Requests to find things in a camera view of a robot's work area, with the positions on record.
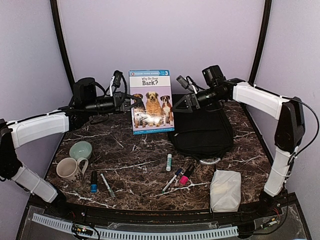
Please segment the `dog picture book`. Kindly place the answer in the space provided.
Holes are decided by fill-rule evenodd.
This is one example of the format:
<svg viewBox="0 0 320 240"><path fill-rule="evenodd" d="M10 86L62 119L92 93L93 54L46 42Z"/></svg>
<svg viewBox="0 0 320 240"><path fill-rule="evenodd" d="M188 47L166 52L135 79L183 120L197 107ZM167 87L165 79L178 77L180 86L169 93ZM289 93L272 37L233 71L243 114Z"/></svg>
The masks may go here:
<svg viewBox="0 0 320 240"><path fill-rule="evenodd" d="M140 98L140 103L131 109L133 134L174 131L170 71L130 70L128 76L130 94Z"/></svg>

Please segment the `black student bag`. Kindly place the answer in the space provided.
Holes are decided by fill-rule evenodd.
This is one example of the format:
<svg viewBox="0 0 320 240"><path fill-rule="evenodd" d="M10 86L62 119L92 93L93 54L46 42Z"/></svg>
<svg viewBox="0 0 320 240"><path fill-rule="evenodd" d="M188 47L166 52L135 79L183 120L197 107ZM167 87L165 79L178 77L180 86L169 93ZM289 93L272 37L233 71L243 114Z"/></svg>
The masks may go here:
<svg viewBox="0 0 320 240"><path fill-rule="evenodd" d="M174 131L167 133L174 148L196 161L222 158L234 146L233 128L224 110L205 109L173 114Z"/></svg>

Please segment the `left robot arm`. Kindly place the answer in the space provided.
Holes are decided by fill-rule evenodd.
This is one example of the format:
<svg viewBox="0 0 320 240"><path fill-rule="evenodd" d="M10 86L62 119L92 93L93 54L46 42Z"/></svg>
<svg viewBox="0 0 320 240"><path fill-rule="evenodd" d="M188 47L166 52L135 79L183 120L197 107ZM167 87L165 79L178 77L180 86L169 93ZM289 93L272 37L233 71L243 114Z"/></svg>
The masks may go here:
<svg viewBox="0 0 320 240"><path fill-rule="evenodd" d="M92 77L86 77L73 84L73 97L69 105L49 113L7 122L0 120L0 180L14 181L20 187L50 203L51 210L60 218L67 218L71 213L65 203L66 197L55 186L38 176L25 166L17 157L16 149L21 146L55 134L78 130L90 117L126 112L141 99L117 89L126 80L116 71L107 89ZM101 96L97 88L103 89Z"/></svg>

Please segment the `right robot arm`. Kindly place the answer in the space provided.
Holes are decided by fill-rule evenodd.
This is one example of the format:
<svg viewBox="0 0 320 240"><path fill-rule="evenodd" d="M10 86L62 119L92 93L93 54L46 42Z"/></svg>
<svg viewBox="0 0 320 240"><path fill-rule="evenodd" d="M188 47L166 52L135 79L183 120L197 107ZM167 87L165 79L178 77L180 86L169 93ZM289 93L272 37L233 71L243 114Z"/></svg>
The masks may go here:
<svg viewBox="0 0 320 240"><path fill-rule="evenodd" d="M233 100L274 117L278 121L274 136L275 157L263 194L275 197L290 176L292 162L306 131L300 99L286 99L239 78L227 80L218 65L205 68L202 74L208 89L184 95L173 105L172 111L192 113L221 100Z"/></svg>

